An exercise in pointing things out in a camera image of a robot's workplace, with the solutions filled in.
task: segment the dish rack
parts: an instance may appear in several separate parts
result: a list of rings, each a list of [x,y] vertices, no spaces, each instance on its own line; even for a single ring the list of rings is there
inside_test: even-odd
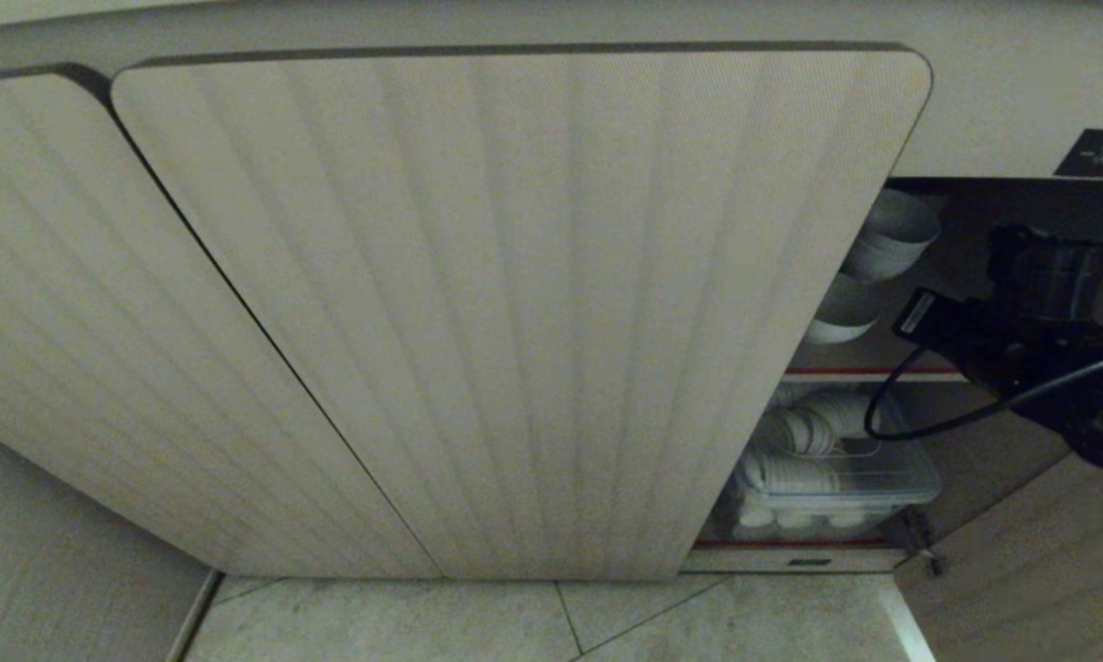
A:
[[[880,414],[882,431],[908,430],[897,399],[888,395]],[[792,478],[794,467],[805,473]],[[939,473],[915,440],[843,439],[833,455],[817,460],[749,445],[727,487],[736,506],[731,536],[739,541],[858,538],[901,508],[930,502],[940,489]]]

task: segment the cabinet door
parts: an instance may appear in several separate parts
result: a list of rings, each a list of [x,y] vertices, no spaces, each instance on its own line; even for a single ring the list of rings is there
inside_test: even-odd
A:
[[[1070,455],[896,570],[941,662],[1103,660],[1103,470]]]
[[[55,74],[0,79],[0,439],[228,573],[435,574],[107,109]]]
[[[902,51],[128,70],[113,99],[446,573],[676,572],[930,88]]]

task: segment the cabinet shelf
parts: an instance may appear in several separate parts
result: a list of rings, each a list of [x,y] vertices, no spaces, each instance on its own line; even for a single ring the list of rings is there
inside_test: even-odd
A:
[[[875,286],[879,298],[879,321],[861,339],[842,344],[805,344],[797,348],[782,382],[882,382],[908,353],[915,349],[907,340],[891,333],[917,288],[931,288],[954,296],[954,288],[930,256],[918,261],[908,273]],[[933,352],[925,353],[908,370],[903,382],[963,382],[964,376],[951,363]]]
[[[891,573],[908,557],[878,533],[835,542],[736,541],[719,524],[728,508],[720,494],[682,573]]]

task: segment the white bowl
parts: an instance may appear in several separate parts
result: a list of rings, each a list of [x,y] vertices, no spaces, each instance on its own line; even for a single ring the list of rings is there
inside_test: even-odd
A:
[[[869,286],[838,273],[804,332],[804,342],[814,345],[846,343],[866,334],[878,320],[879,301]]]
[[[940,220],[915,195],[884,189],[850,246],[842,273],[887,280],[907,271],[940,235]]]

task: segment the stacked white bowl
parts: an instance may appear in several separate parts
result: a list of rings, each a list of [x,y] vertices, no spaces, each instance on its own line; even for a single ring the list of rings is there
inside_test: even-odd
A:
[[[826,457],[838,439],[867,436],[864,419],[869,404],[869,395],[857,391],[816,391],[762,415],[750,444],[789,456]],[[878,412],[874,424],[879,425]]]
[[[940,220],[915,195],[884,189],[867,214],[842,273],[887,280],[907,271],[940,235]]]
[[[850,246],[840,273],[813,314],[804,342],[846,343],[879,319],[870,282],[902,275],[940,235],[940,220],[915,195],[884,189]]]

